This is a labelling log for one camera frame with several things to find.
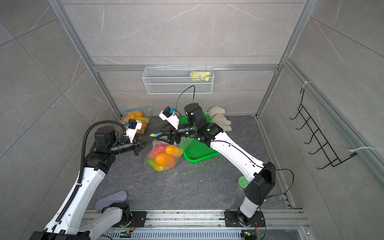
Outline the small yellow orange mango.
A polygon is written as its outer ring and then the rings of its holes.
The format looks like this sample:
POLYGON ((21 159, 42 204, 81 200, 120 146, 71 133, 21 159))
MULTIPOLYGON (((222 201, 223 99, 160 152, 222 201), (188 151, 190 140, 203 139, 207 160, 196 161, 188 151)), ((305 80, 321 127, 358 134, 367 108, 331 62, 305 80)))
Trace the small yellow orange mango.
POLYGON ((183 155, 184 150, 177 146, 169 145, 165 148, 165 153, 173 157, 180 157, 183 155))

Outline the red mango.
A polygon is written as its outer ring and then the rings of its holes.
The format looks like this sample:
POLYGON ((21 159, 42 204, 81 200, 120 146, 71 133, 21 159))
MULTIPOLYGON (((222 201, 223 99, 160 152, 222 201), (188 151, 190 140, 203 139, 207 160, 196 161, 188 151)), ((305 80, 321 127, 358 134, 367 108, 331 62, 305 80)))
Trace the red mango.
POLYGON ((154 145, 151 152, 148 154, 149 159, 155 159, 157 154, 164 153, 165 148, 167 147, 166 144, 156 144, 154 145))

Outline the clear zip-top bag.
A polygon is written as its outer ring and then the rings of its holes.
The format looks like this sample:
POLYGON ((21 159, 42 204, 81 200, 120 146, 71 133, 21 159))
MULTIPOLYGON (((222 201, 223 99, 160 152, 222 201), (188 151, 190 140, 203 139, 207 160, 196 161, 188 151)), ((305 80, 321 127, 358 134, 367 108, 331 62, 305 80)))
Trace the clear zip-top bag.
POLYGON ((167 171, 174 168, 184 150, 180 145, 169 144, 162 140, 154 140, 153 148, 147 155, 146 165, 157 172, 167 171))
POLYGON ((153 107, 153 105, 148 105, 124 110, 121 124, 128 124, 130 120, 140 121, 142 123, 142 126, 139 130, 137 130, 136 133, 143 135, 151 122, 151 114, 153 112, 153 107))

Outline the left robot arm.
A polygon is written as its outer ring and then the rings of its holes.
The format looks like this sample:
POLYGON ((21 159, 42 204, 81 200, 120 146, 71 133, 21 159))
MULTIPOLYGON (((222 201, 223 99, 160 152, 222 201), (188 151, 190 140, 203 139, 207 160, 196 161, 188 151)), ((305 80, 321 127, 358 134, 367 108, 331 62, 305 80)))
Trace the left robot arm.
POLYGON ((33 232, 32 240, 96 240, 114 225, 135 228, 136 218, 129 204, 111 200, 101 215, 82 225, 82 218, 97 187, 104 179, 116 155, 133 151, 138 154, 153 138, 143 140, 137 135, 142 122, 136 119, 120 124, 121 138, 117 138, 114 121, 100 121, 91 125, 84 136, 80 171, 76 182, 56 215, 40 232, 33 232))

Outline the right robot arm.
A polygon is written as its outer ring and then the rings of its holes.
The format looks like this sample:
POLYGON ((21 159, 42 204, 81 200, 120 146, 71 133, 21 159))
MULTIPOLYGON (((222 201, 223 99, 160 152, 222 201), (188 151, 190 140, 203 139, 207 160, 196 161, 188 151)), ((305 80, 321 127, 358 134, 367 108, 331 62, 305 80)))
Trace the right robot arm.
POLYGON ((179 144, 182 138, 196 139, 230 161, 249 182, 244 189, 245 198, 237 210, 237 219, 241 226, 251 226, 260 206, 272 197, 270 192, 276 185, 278 169, 273 163, 264 163, 247 153, 216 123, 207 122, 199 104, 192 102, 184 111, 186 123, 180 123, 177 108, 161 110, 159 117, 167 122, 169 130, 161 131, 157 140, 179 144))

